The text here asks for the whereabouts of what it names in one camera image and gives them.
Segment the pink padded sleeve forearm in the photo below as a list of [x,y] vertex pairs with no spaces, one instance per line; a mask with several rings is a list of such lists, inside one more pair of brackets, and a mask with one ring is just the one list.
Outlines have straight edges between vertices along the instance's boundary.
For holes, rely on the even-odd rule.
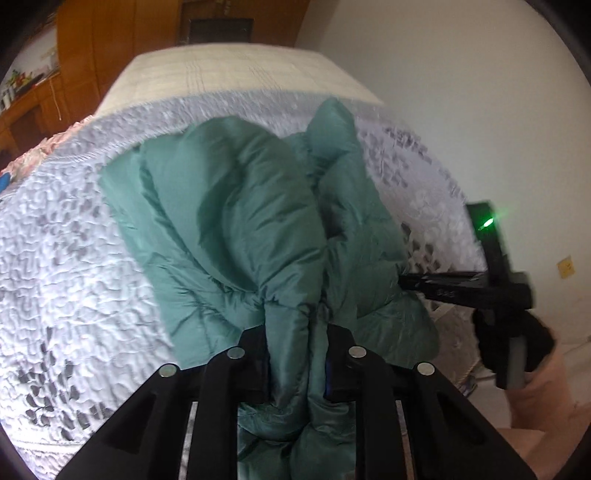
[[590,405],[573,399],[553,332],[535,321],[526,331],[525,385],[505,392],[511,426],[499,432],[538,479],[557,479],[590,427]]

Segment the right black gloved hand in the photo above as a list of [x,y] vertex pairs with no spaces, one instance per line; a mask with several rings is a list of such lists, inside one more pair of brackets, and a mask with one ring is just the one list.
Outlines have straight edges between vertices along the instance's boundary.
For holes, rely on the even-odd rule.
[[509,345],[512,337],[525,341],[525,367],[534,372],[552,353],[555,340],[551,331],[529,311],[511,312],[507,320],[487,310],[474,310],[472,323],[483,365],[499,374],[507,369]]

